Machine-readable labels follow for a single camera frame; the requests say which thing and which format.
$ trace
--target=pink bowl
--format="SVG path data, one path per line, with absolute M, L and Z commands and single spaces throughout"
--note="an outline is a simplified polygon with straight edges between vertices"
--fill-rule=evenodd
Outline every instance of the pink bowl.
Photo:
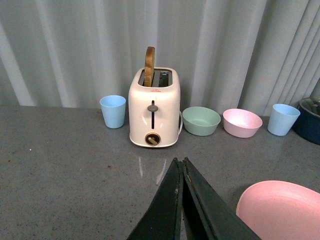
M 223 113 L 223 127 L 238 138 L 250 138 L 262 126 L 262 119 L 253 112 L 232 108 Z
M 236 215 L 262 240 L 320 239 L 320 194 L 291 182 L 250 186 L 239 199 Z

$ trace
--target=navy blue pot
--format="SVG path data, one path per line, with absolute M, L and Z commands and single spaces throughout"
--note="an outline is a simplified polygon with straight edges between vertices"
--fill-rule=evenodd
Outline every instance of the navy blue pot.
M 302 138 L 320 145 L 320 98 L 300 100 L 298 110 L 301 114 L 292 129 Z

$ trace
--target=green bowl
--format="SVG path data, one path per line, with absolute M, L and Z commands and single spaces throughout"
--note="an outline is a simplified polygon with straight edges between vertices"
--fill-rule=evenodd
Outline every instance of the green bowl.
M 202 106 L 186 108 L 182 113 L 182 118 L 184 128 L 197 136 L 213 134 L 221 121 L 217 112 Z

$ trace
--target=toaster dial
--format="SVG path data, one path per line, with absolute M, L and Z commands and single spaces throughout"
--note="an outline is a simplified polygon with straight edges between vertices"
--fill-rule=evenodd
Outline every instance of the toaster dial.
M 160 143 L 160 140 L 161 140 L 160 136 L 154 132 L 148 133 L 145 136 L 145 142 L 150 146 L 158 145 Z

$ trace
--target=bread slice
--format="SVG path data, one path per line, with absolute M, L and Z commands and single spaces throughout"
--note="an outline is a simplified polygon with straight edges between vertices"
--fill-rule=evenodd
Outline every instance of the bread slice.
M 154 68 L 155 68 L 155 52 L 156 49 L 153 46 L 148 46 L 145 53 L 144 63 L 144 86 L 151 87 L 154 79 Z

